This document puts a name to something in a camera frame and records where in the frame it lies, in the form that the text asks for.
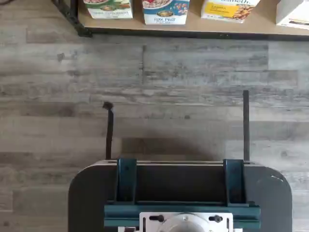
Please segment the thin black gripper finger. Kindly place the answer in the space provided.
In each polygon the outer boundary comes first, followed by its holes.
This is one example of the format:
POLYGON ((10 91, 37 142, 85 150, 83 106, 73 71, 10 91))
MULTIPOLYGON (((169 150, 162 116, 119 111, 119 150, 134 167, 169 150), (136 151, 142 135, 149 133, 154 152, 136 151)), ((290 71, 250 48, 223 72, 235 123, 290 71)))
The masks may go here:
POLYGON ((249 91, 243 91, 243 153, 244 160, 250 160, 250 109, 249 91))
POLYGON ((113 104, 111 102, 105 101, 103 108, 108 111, 107 117, 107 133, 106 133, 106 149, 105 149, 105 159, 110 160, 112 158, 112 137, 113 137, 113 104))

